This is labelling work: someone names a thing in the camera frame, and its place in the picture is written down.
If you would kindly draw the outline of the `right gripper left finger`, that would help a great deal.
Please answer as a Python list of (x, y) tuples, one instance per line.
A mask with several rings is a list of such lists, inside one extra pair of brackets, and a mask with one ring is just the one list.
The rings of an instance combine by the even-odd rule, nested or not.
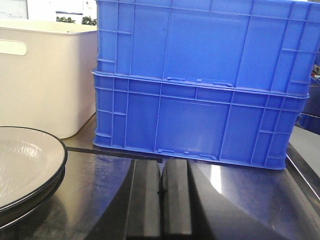
[(89, 238), (159, 240), (160, 178), (156, 161), (132, 160), (119, 190), (89, 232)]

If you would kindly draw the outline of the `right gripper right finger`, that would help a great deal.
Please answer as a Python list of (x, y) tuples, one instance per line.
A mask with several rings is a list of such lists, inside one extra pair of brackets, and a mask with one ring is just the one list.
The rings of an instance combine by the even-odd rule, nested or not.
[(273, 240), (275, 232), (223, 194), (227, 165), (168, 160), (162, 172), (166, 240)]

